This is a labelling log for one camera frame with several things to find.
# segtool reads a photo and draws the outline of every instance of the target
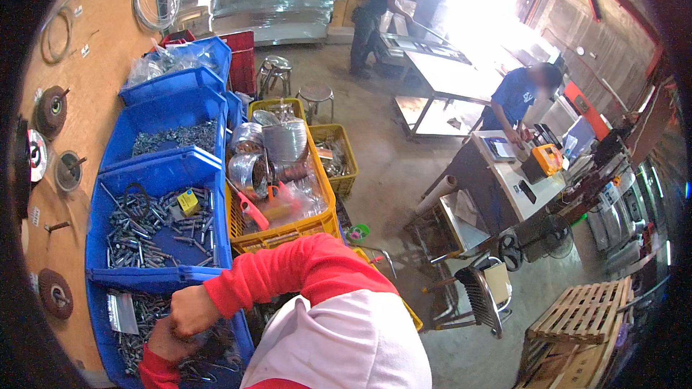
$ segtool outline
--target black phone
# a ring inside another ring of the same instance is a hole
[[[531,188],[529,188],[529,185],[524,180],[519,182],[519,189],[524,191],[524,194],[529,198],[531,204],[536,204],[536,195],[531,191]]]

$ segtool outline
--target cutting disc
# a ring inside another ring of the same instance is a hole
[[[29,130],[29,150],[31,154],[31,182],[43,179],[48,168],[46,141],[36,130]]]

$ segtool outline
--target yellow plastic crate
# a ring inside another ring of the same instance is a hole
[[[348,135],[346,135],[346,130],[339,124],[312,125],[310,126],[310,134],[312,134],[312,138],[315,140],[342,142],[346,163],[351,174],[330,177],[329,184],[332,185],[334,194],[344,199],[348,198],[351,195],[351,188],[353,188],[353,183],[358,175],[358,164],[356,164],[356,157],[353,153],[351,142],[348,140]]]
[[[296,115],[296,117],[305,120],[305,111],[303,110],[302,103],[298,98],[284,98],[284,104],[293,105],[293,113]],[[281,98],[256,100],[255,102],[250,103],[248,106],[248,120],[253,118],[253,111],[256,109],[264,109],[266,111],[275,112],[274,110],[278,109],[280,105]]]
[[[320,185],[324,203],[327,205],[327,210],[303,221],[292,222],[281,227],[243,236],[243,217],[240,210],[240,199],[229,189],[229,186],[226,185],[226,196],[232,195],[232,198],[226,198],[230,246],[238,253],[243,254],[247,252],[256,252],[260,249],[276,248],[282,243],[296,240],[300,236],[310,236],[316,233],[328,233],[337,239],[341,239],[338,219],[336,217],[336,197],[334,196],[332,187],[329,185],[329,180],[327,174],[324,172],[322,163],[317,156],[317,148],[315,147],[315,142],[310,135],[309,129],[307,130],[307,137],[309,156],[312,157],[312,161],[316,166],[317,181]]]
[[[364,251],[364,250],[362,250],[361,248],[354,248],[353,250],[354,250],[354,252],[355,252],[356,254],[358,254],[358,256],[359,256],[360,258],[362,258],[362,259],[364,259],[366,262],[368,262],[368,264],[369,264],[370,266],[372,266],[372,267],[374,267],[375,269],[377,269],[377,266],[375,266],[374,264],[370,263],[370,260],[371,260],[371,259],[368,258],[368,256],[365,254],[365,251]],[[406,307],[406,309],[408,310],[408,313],[411,315],[411,320],[413,320],[413,325],[416,327],[416,330],[417,330],[418,332],[420,332],[421,329],[423,329],[423,321],[422,321],[420,318],[418,318],[418,316],[416,315],[416,313],[413,312],[413,309],[411,309],[411,307],[408,306],[408,304],[406,303],[406,301],[405,301],[403,298],[402,298],[402,302],[403,302],[403,306]]]

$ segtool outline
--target metal stool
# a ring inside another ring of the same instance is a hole
[[[312,125],[312,117],[317,115],[317,108],[320,103],[326,100],[332,100],[332,120],[334,122],[334,92],[332,88],[323,82],[312,81],[298,89],[296,98],[303,98],[307,101],[306,121],[308,125]]]
[[[497,339],[501,339],[502,323],[512,315],[512,310],[507,308],[512,297],[510,294],[507,300],[500,304],[495,304],[493,295],[490,292],[490,288],[482,272],[485,269],[489,269],[501,263],[499,258],[491,257],[490,251],[486,251],[470,265],[458,270],[452,278],[439,281],[430,288],[422,289],[422,292],[429,293],[438,287],[449,286],[458,280],[463,284],[466,293],[469,295],[471,311],[452,318],[445,318],[445,322],[443,323],[441,323],[442,316],[438,316],[433,319],[433,323],[435,324],[434,329],[445,330],[454,329],[456,327],[487,325],[491,328],[490,333]],[[471,316],[474,317],[473,320],[460,321]]]
[[[290,96],[290,71],[293,69],[293,65],[290,64],[288,59],[281,56],[266,56],[262,62],[262,66],[259,67],[257,75],[255,78],[262,76],[259,80],[258,86],[259,94],[257,94],[258,99],[262,99],[265,94],[274,90],[277,80],[281,80],[284,86],[283,98],[288,98]]]

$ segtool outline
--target white paper roll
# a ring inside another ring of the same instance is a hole
[[[443,195],[451,194],[457,188],[457,178],[452,175],[446,175],[437,186],[435,186],[430,194],[426,195],[422,202],[416,206],[416,215],[427,211],[437,202],[437,199]]]

